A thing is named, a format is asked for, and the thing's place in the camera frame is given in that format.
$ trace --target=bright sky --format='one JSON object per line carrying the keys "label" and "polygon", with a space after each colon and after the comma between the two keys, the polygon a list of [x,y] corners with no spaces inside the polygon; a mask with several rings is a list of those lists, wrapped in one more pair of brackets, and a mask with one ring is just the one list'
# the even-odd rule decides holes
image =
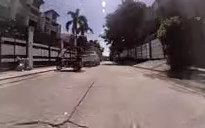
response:
{"label": "bright sky", "polygon": [[[103,33],[103,25],[105,23],[105,16],[107,13],[113,12],[121,3],[121,0],[44,0],[45,4],[42,10],[46,11],[54,9],[58,12],[60,17],[58,22],[62,25],[62,32],[67,33],[65,24],[71,19],[67,15],[68,11],[75,11],[77,8],[81,10],[81,14],[88,19],[89,26],[93,29],[94,34],[88,34],[88,39],[97,39],[105,48],[104,55],[109,55],[109,48],[99,35]],[[151,5],[154,0],[141,0],[147,5]]]}

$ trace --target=concrete wall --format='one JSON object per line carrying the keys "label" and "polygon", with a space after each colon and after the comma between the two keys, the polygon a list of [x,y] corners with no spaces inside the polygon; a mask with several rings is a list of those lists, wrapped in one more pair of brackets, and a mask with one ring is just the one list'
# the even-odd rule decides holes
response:
{"label": "concrete wall", "polygon": [[[13,38],[2,38],[1,47],[2,68],[14,68],[16,66],[16,57],[27,57],[26,41]],[[55,59],[59,54],[60,49],[49,47],[42,44],[33,44],[33,61],[34,67],[46,66],[55,63]]]}
{"label": "concrete wall", "polygon": [[124,50],[120,57],[132,59],[164,59],[162,44],[159,39],[154,39],[133,49]]}

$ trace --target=car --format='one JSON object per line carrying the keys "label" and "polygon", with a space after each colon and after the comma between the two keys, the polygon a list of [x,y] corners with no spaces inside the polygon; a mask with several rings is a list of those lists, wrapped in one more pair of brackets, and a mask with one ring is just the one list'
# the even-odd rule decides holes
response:
{"label": "car", "polygon": [[82,56],[84,66],[98,66],[100,65],[100,57],[95,51],[87,51]]}

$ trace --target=curb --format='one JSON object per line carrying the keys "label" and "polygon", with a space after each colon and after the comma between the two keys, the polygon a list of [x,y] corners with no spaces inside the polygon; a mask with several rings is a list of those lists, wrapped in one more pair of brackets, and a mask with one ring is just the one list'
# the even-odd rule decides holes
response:
{"label": "curb", "polygon": [[8,79],[14,79],[14,78],[20,78],[20,77],[25,77],[25,76],[31,76],[31,75],[36,75],[36,74],[46,73],[46,72],[50,72],[50,71],[54,71],[54,69],[49,69],[49,70],[46,70],[46,71],[34,72],[34,73],[29,73],[29,74],[24,74],[24,75],[17,75],[17,76],[13,76],[13,77],[2,78],[2,79],[0,79],[0,81],[8,80]]}
{"label": "curb", "polygon": [[157,69],[152,69],[152,68],[144,68],[144,67],[139,67],[139,66],[132,66],[132,67],[139,68],[139,69],[145,69],[145,70],[149,70],[149,71],[161,72],[161,73],[166,72],[166,71],[162,71],[162,70],[157,70]]}

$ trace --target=building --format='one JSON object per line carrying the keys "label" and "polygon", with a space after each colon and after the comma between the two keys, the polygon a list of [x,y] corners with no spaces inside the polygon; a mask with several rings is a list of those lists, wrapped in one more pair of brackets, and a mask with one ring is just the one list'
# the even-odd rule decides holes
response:
{"label": "building", "polygon": [[43,0],[0,0],[0,17],[16,19],[25,26],[37,26]]}
{"label": "building", "polygon": [[43,32],[59,38],[61,34],[61,25],[58,24],[57,18],[59,14],[55,10],[48,10],[41,14],[40,28]]}

